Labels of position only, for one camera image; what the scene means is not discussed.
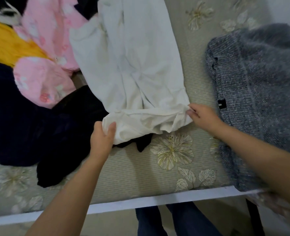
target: leg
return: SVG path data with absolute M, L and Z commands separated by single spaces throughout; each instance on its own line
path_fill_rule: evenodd
M 158 206 L 135 209 L 138 220 L 137 236 L 168 236 L 161 223 Z
M 221 236 L 193 202 L 167 205 L 178 236 Z

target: hand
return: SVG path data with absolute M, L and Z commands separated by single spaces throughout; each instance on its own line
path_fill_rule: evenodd
M 95 122 L 94 131 L 92 133 L 92 136 L 90 137 L 91 158 L 100 160 L 102 163 L 106 162 L 112 149 L 115 131 L 115 122 L 110 124 L 107 135 L 104 133 L 102 122 Z
M 211 107 L 203 104 L 190 103 L 189 107 L 193 110 L 188 110 L 186 113 L 192 118 L 195 125 L 211 135 L 218 137 L 218 131 L 226 126 L 226 124 L 220 120 L 215 111 Z

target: person's left hand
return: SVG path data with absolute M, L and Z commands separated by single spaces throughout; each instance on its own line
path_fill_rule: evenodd
M 116 131 L 115 122 L 110 124 L 107 134 L 104 133 L 102 122 L 100 121 L 95 122 L 94 131 L 90 138 L 91 158 L 100 160 L 103 163 L 106 162 L 112 149 L 115 131 Z

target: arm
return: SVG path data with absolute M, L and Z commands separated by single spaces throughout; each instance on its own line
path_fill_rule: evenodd
M 194 123 L 228 144 L 249 167 L 290 203 L 290 153 L 222 122 L 212 108 L 191 103 Z
M 95 123 L 87 161 L 55 196 L 26 236 L 80 235 L 100 171 L 112 149 L 115 129 L 116 124 L 112 123 L 105 135 L 102 123 Z

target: person's left arm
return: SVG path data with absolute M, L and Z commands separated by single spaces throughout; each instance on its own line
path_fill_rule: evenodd
M 115 130 L 116 124 L 112 123 L 105 135 L 102 123 L 95 123 L 88 159 L 46 207 L 26 236 L 80 235 L 99 174 L 112 149 Z

